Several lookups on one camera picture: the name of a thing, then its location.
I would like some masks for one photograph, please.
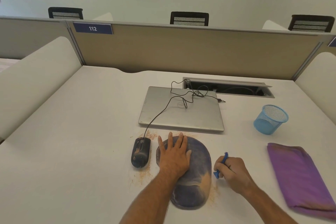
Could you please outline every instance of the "laptop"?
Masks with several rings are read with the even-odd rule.
[[[176,96],[173,93],[183,95],[190,90],[172,89],[164,87],[149,87],[142,111],[139,118],[139,124],[148,125],[155,116],[157,116],[168,104],[169,100]],[[206,94],[206,90],[200,90],[202,94]],[[217,98],[216,93],[208,91],[208,96]],[[192,92],[183,96],[187,101],[192,102]],[[188,128],[208,131],[224,131],[221,111],[217,99],[211,97],[194,96],[193,103],[187,103],[186,109],[183,100],[180,97],[173,98],[166,110],[161,113],[151,125]]]

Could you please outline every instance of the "mesh chair backrest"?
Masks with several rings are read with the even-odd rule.
[[[49,7],[49,18],[83,20],[83,9],[70,7]]]
[[[291,31],[330,32],[335,18],[320,15],[292,15]]]
[[[196,12],[171,12],[170,24],[208,26],[209,14]]]

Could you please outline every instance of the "purple cloth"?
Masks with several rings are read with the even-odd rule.
[[[312,158],[302,147],[269,143],[267,150],[289,208],[336,220],[336,205]]]

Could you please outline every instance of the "hand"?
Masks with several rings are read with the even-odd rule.
[[[219,177],[224,177],[234,192],[246,197],[255,188],[258,188],[241,158],[229,157],[225,164],[222,164],[223,158],[224,156],[221,156],[217,159],[213,169],[220,171]]]
[[[160,148],[160,172],[176,181],[189,169],[191,150],[187,150],[188,138],[183,137],[181,132],[178,140],[173,146],[173,134],[168,136],[167,150],[162,142],[161,136],[157,138]]]

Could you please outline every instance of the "small blue cleaning brush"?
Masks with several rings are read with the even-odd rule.
[[[223,158],[223,160],[222,160],[222,164],[224,164],[225,163],[225,161],[226,161],[226,159],[229,157],[229,154],[226,152],[225,154],[224,154],[224,158]],[[213,174],[215,175],[215,177],[217,178],[217,179],[219,179],[219,170],[217,169],[217,171],[216,172],[213,172]]]

